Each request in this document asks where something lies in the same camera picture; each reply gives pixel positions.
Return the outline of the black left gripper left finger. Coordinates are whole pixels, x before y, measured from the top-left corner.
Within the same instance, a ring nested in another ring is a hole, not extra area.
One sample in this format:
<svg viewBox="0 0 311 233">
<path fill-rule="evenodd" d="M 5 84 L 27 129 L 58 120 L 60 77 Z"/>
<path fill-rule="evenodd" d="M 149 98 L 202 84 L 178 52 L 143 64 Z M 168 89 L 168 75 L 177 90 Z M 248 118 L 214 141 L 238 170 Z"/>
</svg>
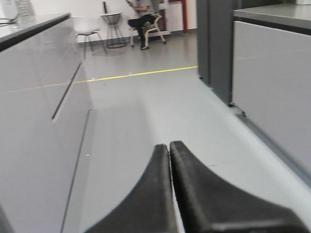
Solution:
<svg viewBox="0 0 311 233">
<path fill-rule="evenodd" d="M 88 233 L 176 233 L 170 154 L 155 145 L 141 178 L 126 198 Z"/>
</svg>

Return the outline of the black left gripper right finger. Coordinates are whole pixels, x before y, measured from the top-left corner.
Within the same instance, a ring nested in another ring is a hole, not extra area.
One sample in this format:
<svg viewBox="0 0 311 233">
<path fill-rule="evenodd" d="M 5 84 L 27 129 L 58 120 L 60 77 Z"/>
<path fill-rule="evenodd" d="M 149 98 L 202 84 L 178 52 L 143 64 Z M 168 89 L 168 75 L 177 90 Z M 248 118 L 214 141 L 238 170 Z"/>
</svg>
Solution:
<svg viewBox="0 0 311 233">
<path fill-rule="evenodd" d="M 205 166 L 182 141 L 170 143 L 178 207 L 188 233 L 307 233 L 289 208 L 230 184 Z"/>
</svg>

